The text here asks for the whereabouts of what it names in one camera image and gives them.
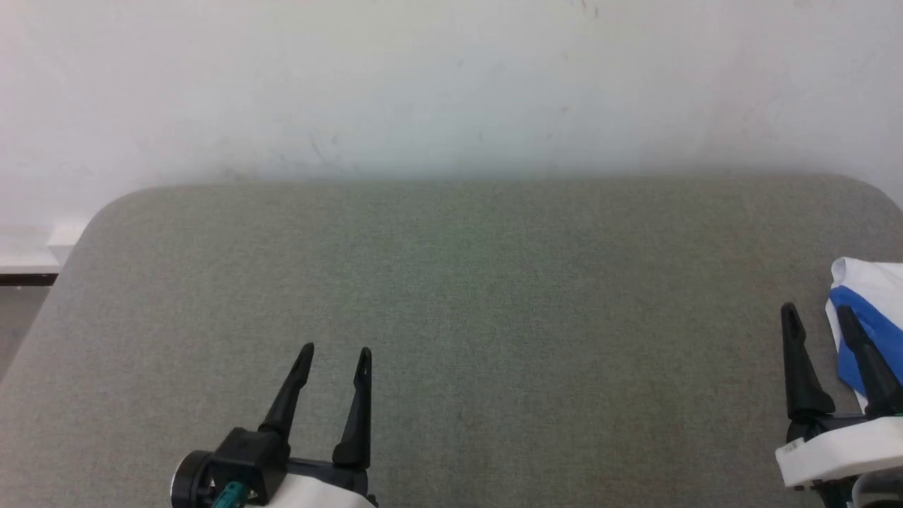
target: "gray table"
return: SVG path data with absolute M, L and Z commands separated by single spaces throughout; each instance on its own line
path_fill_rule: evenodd
M 783 488 L 782 303 L 841 409 L 831 262 L 903 212 L 836 177 L 248 184 L 141 192 L 85 231 L 0 385 L 7 506 L 165 506 L 182 456 L 317 354 L 329 456 L 374 353 L 383 506 L 818 506 Z

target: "folded cloth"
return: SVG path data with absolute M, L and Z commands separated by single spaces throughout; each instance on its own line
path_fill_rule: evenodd
M 840 258 L 832 264 L 831 273 L 834 282 L 825 312 L 837 345 L 837 375 L 856 390 L 865 410 L 865 386 L 856 357 L 843 341 L 837 307 L 852 308 L 897 379 L 903 380 L 903 263 Z

